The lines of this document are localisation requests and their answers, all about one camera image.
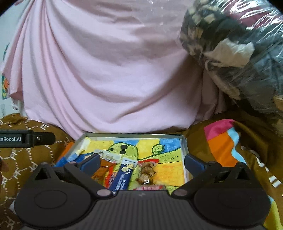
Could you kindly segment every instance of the clothes in plastic bag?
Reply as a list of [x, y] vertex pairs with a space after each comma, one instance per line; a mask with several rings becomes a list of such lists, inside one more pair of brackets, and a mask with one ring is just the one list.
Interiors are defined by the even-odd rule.
[[237, 104], [282, 118], [283, 16], [268, 1], [196, 0], [180, 41]]

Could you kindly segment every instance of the white wall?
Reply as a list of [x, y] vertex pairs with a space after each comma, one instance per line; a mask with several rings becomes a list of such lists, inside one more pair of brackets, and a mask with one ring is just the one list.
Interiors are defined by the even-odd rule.
[[[3, 61], [3, 54], [8, 43], [12, 40], [16, 26], [20, 17], [22, 16], [29, 1], [23, 1], [21, 4], [11, 6], [0, 17], [0, 63]], [[11, 113], [17, 113], [11, 106], [12, 100], [10, 98], [2, 99], [2, 91], [0, 92], [0, 118]]]

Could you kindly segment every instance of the screw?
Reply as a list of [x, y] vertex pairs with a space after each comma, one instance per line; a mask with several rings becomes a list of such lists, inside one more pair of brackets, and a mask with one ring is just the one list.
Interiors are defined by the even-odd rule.
[[174, 195], [179, 196], [179, 197], [184, 197], [188, 194], [188, 192], [184, 189], [176, 189], [174, 191]]
[[100, 189], [96, 193], [100, 197], [107, 197], [107, 196], [109, 196], [111, 194], [111, 191], [108, 190], [108, 189]]

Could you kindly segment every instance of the black painted eye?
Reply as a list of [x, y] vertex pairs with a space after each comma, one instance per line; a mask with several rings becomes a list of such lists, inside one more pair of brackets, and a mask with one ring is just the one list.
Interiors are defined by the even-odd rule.
[[125, 145], [125, 144], [121, 145], [121, 149], [125, 150], [125, 149], [127, 149], [127, 148], [128, 148], [127, 145]]

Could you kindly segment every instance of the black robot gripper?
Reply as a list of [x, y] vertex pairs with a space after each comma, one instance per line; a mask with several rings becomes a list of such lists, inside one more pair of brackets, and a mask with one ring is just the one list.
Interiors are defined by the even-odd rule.
[[52, 168], [41, 164], [14, 207], [22, 230], [265, 229], [270, 201], [243, 163], [222, 167], [188, 154], [194, 178], [175, 190], [111, 191], [91, 179], [100, 157]]

